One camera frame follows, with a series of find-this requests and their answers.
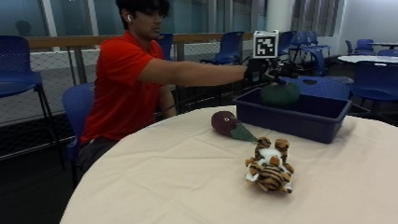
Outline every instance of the plush toy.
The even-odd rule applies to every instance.
[[[212,116],[212,127],[217,133],[227,137],[247,142],[257,141],[257,138],[245,128],[243,124],[237,120],[235,115],[230,111],[218,111],[214,113]]]
[[[267,137],[257,140],[255,156],[246,160],[249,168],[246,180],[254,183],[265,191],[291,193],[293,166],[286,162],[289,141],[277,139],[274,148]]]

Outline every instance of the window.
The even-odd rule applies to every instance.
[[[333,35],[338,0],[295,0],[291,30],[314,30],[318,35]]]
[[[251,30],[251,0],[233,1],[233,31]]]
[[[96,18],[100,35],[120,35],[124,33],[124,23],[114,1],[94,0]]]
[[[50,7],[58,36],[92,35],[85,1],[50,0]]]
[[[266,6],[267,0],[258,1],[258,12],[257,12],[257,30],[263,31],[266,30]]]
[[[162,21],[161,32],[206,33],[208,0],[170,0],[170,15]]]
[[[217,0],[217,25],[216,30],[218,33],[225,32],[225,0]]]
[[[40,0],[0,1],[1,35],[46,36]]]

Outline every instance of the green ball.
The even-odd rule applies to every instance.
[[[291,82],[287,85],[273,84],[265,86],[259,94],[262,103],[266,106],[287,107],[298,100],[299,88]]]

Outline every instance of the round table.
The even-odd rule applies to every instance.
[[[369,45],[389,47],[389,49],[398,47],[398,43],[369,43]]]
[[[221,110],[235,114],[204,108],[128,135],[86,172],[61,223],[397,223],[397,127],[346,116],[326,145],[245,124],[290,141],[294,192],[271,193],[245,180],[255,144],[210,126]]]
[[[398,57],[389,56],[350,55],[339,56],[337,59],[345,63],[357,63],[359,61],[371,61],[378,63],[398,63]]]

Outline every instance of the man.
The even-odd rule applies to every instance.
[[[158,109],[165,119],[176,116],[166,85],[216,86],[243,79],[246,67],[193,62],[168,62],[154,41],[168,0],[116,0],[124,36],[105,40],[97,61],[94,103],[81,136],[77,162],[92,163],[129,134],[154,122]]]

